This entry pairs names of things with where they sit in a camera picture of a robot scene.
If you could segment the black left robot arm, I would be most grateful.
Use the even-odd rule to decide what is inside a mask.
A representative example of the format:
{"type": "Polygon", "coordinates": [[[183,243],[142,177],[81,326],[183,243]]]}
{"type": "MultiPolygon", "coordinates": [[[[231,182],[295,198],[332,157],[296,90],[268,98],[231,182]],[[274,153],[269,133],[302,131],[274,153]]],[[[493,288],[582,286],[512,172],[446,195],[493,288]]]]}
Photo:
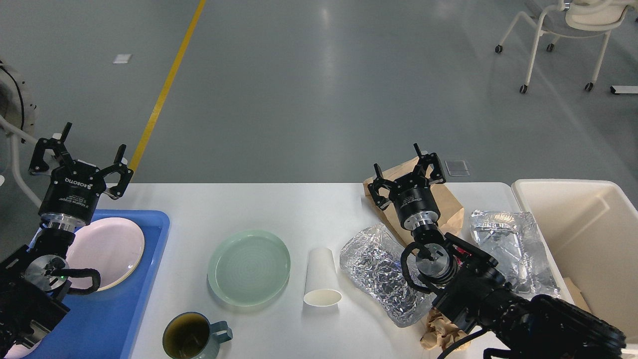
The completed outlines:
{"type": "Polygon", "coordinates": [[[102,282],[94,268],[71,268],[67,252],[78,229],[93,221],[100,197],[123,196],[134,171],[124,162],[120,145],[105,168],[80,161],[65,141],[72,125],[59,138],[40,138],[29,164],[30,175],[50,173],[50,184],[39,205],[39,233],[31,246],[23,245],[1,262],[1,356],[21,345],[33,348],[70,311],[67,295],[89,295],[102,282]]]}

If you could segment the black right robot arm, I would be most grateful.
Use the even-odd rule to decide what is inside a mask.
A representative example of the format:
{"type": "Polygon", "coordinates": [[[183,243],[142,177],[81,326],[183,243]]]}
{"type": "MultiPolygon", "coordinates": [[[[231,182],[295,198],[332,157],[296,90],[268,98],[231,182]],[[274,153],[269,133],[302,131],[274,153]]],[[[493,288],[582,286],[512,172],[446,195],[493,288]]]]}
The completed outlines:
{"type": "Polygon", "coordinates": [[[374,164],[367,189],[380,210],[394,207],[412,235],[400,257],[406,284],[434,294],[433,307],[467,334],[440,358],[492,332],[505,349],[485,348],[485,359],[619,359],[627,347],[624,332],[565,300],[513,293],[492,255],[440,231],[432,186],[446,182],[441,162],[437,153],[413,147],[417,162],[410,172],[389,179],[374,164]]]}

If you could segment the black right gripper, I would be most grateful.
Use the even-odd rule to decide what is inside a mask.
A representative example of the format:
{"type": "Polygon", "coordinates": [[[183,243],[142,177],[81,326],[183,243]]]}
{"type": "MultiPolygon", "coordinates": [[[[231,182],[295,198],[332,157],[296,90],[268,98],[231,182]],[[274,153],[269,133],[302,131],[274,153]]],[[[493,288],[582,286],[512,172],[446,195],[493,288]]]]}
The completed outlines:
{"type": "Polygon", "coordinates": [[[414,230],[422,225],[438,225],[441,213],[431,186],[447,181],[437,153],[424,154],[419,145],[413,144],[413,147],[418,160],[412,175],[403,175],[391,181],[383,177],[380,166],[375,163],[376,177],[367,185],[373,203],[380,210],[394,205],[399,223],[405,230],[414,230]]]}

